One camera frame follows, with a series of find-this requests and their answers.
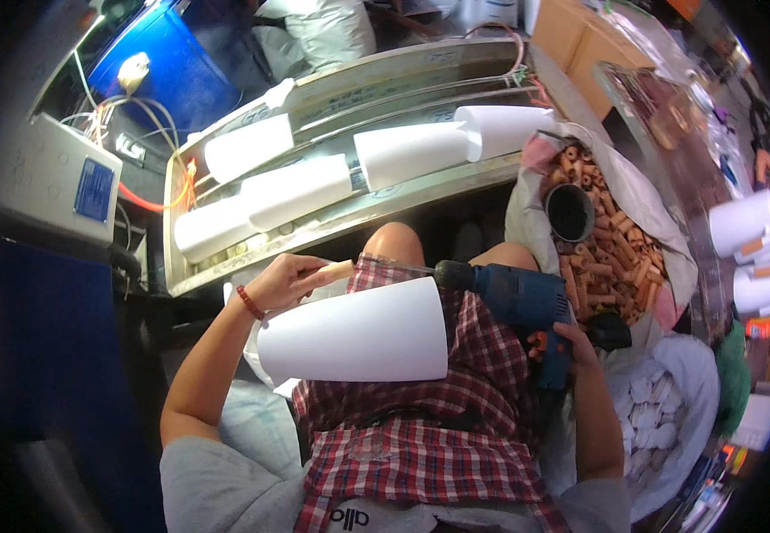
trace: sticker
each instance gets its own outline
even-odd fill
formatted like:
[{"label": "sticker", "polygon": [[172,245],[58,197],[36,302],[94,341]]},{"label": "sticker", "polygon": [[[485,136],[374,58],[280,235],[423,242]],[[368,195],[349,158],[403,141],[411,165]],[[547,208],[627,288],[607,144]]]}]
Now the sticker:
[{"label": "sticker", "polygon": [[74,212],[100,223],[106,223],[114,176],[115,173],[111,168],[93,159],[85,158],[83,173],[80,175],[80,186],[77,187],[77,198],[73,202]]}]

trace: white plastic cup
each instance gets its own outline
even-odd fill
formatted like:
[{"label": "white plastic cup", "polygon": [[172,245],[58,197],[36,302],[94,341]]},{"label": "white plastic cup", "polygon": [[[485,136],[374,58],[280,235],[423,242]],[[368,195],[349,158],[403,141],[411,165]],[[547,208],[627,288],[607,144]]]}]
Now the white plastic cup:
[{"label": "white plastic cup", "polygon": [[370,192],[467,161],[467,135],[456,122],[365,131],[354,136]]},{"label": "white plastic cup", "polygon": [[241,196],[220,199],[181,215],[174,225],[177,248],[190,263],[246,240],[258,231],[251,227]]},{"label": "white plastic cup", "polygon": [[228,183],[293,145],[290,118],[285,113],[207,141],[204,159],[213,178],[219,183]]},{"label": "white plastic cup", "polygon": [[268,317],[258,333],[270,376],[420,381],[447,375],[447,334],[431,277],[327,298]]},{"label": "white plastic cup", "polygon": [[770,309],[770,265],[741,266],[734,271],[734,305],[739,313]]},{"label": "white plastic cup", "polygon": [[352,195],[347,157],[301,161],[243,180],[242,203],[259,233],[277,228]]},{"label": "white plastic cup", "polygon": [[770,234],[770,190],[710,208],[710,240],[721,258]]},{"label": "white plastic cup", "polygon": [[464,106],[453,118],[463,123],[471,162],[518,152],[536,130],[552,129],[556,123],[553,109],[524,106]]}]

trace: red wire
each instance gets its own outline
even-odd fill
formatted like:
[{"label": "red wire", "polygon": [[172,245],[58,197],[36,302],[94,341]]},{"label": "red wire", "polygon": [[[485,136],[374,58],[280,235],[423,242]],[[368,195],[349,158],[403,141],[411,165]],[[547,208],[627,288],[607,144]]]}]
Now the red wire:
[{"label": "red wire", "polygon": [[129,198],[134,204],[140,207],[144,207],[145,209],[148,209],[150,211],[164,211],[166,209],[170,209],[172,207],[177,206],[177,204],[180,203],[180,201],[186,196],[186,209],[189,208],[189,206],[192,205],[192,201],[194,199],[193,196],[193,188],[195,187],[194,184],[195,180],[195,158],[192,158],[189,163],[186,165],[186,177],[184,179],[184,190],[180,192],[180,195],[168,206],[164,204],[155,204],[153,202],[149,202],[146,199],[140,198],[136,196],[133,191],[131,191],[129,188],[127,188],[126,185],[124,185],[121,181],[119,181],[119,190],[124,193],[124,196]]}]

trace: person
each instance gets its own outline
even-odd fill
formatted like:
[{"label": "person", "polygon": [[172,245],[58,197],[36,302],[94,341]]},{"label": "person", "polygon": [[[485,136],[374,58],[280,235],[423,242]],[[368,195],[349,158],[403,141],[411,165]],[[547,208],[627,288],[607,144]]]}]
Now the person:
[{"label": "person", "polygon": [[[424,264],[408,226],[373,234],[347,292],[418,275],[390,260]],[[471,263],[538,269],[528,250],[507,242]],[[280,478],[222,444],[219,416],[255,315],[332,282],[317,272],[325,264],[278,256],[230,299],[178,370],[160,421],[169,531],[630,530],[621,430],[590,341],[576,326],[554,325],[573,346],[578,482],[552,497],[535,463],[528,354],[474,293],[440,289],[446,378],[299,382],[294,410],[311,445],[299,475]]]}]

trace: cardboard box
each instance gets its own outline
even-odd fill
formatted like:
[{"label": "cardboard box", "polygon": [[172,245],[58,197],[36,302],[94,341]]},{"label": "cardboard box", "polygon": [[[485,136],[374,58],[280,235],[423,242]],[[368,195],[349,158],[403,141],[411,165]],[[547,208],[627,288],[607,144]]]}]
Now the cardboard box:
[{"label": "cardboard box", "polygon": [[566,74],[595,116],[604,120],[613,109],[613,102],[595,81],[592,69],[597,61],[609,61],[628,68],[653,68],[654,63],[605,20],[601,20],[600,25],[589,25]]},{"label": "cardboard box", "polygon": [[531,41],[568,75],[599,120],[604,120],[613,103],[592,75],[596,61],[627,68],[654,67],[622,32],[578,0],[542,2]]},{"label": "cardboard box", "polygon": [[545,0],[530,41],[538,44],[560,70],[566,72],[590,15],[594,13],[577,0]]}]

